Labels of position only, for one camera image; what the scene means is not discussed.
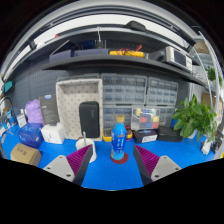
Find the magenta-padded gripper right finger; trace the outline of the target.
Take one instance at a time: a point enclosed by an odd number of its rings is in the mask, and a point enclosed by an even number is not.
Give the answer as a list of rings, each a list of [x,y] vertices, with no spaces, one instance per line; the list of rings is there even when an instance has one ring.
[[[159,157],[138,145],[134,146],[133,155],[137,162],[143,185],[148,185],[181,170],[181,167],[167,155]]]

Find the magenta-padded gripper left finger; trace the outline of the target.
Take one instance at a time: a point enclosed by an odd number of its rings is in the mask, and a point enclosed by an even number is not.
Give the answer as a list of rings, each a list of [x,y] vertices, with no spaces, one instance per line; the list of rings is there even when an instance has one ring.
[[[68,156],[57,156],[44,170],[81,186],[92,155],[93,147],[87,145]]]

